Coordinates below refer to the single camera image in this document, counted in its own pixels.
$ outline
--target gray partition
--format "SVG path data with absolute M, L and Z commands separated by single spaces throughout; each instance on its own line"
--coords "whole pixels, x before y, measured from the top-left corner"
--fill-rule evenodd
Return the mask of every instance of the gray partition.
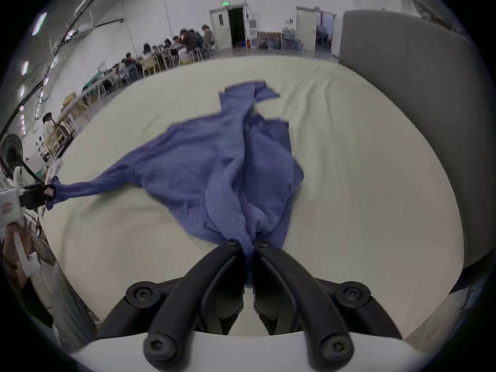
M 421 18 L 343 16 L 339 62 L 374 84 L 425 136 L 460 210 L 467 267 L 494 247 L 496 93 L 477 49 Z

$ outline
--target white tablecloth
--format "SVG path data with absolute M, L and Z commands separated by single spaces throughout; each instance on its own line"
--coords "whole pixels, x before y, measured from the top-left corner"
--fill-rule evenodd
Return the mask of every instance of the white tablecloth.
M 315 277 L 369 286 L 407 336 L 462 269 L 458 208 L 427 141 L 344 66 L 290 57 L 218 59 L 138 81 L 78 135 L 64 156 L 61 182 L 91 180 L 171 123 L 219 110 L 217 93 L 226 86 L 260 79 L 281 97 L 257 109 L 289 121 L 293 154 L 305 172 L 284 249 Z M 58 204 L 45 213 L 44 229 L 69 281 L 101 319 L 129 285 L 183 276 L 214 248 L 132 186 Z M 249 333 L 256 318 L 242 316 L 237 332 L 245 326 Z

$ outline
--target purple fabric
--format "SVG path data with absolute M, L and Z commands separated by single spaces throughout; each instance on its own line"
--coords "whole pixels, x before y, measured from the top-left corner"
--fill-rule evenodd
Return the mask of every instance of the purple fabric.
M 135 183 L 169 208 L 184 229 L 222 244 L 237 239 L 246 255 L 262 235 L 282 247 L 303 171 L 291 155 L 288 123 L 251 114 L 278 95 L 265 82 L 220 93 L 218 114 L 175 124 L 90 182 L 61 184 L 48 204 Z

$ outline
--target screw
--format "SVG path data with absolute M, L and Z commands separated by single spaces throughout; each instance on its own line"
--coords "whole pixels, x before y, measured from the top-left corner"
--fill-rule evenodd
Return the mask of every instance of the screw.
M 152 291 L 150 288 L 141 287 L 141 288 L 136 289 L 136 291 L 134 291 L 134 297 L 136 299 L 138 299 L 139 301 L 145 301 L 150 296 L 152 296 Z
M 150 346 L 152 347 L 153 350 L 158 351 L 161 350 L 164 344 L 162 341 L 155 339 L 150 342 Z
M 355 287 L 346 288 L 343 293 L 345 298 L 350 301 L 357 301 L 362 297 L 362 291 Z
M 320 353 L 329 361 L 342 359 L 350 355 L 350 340 L 344 335 L 333 335 L 325 339 L 320 346 Z
M 154 358 L 167 361 L 176 355 L 176 345 L 169 336 L 150 333 L 145 339 L 145 351 Z

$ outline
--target white door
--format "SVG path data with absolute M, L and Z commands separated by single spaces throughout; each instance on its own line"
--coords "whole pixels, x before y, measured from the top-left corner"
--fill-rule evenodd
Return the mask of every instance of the white door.
M 317 30 L 317 12 L 314 9 L 296 11 L 296 38 L 303 43 L 305 51 L 315 51 L 315 38 Z
M 232 48 L 231 29 L 229 28 L 229 15 L 226 9 L 218 9 L 211 11 L 212 14 L 212 30 L 214 32 L 217 48 Z

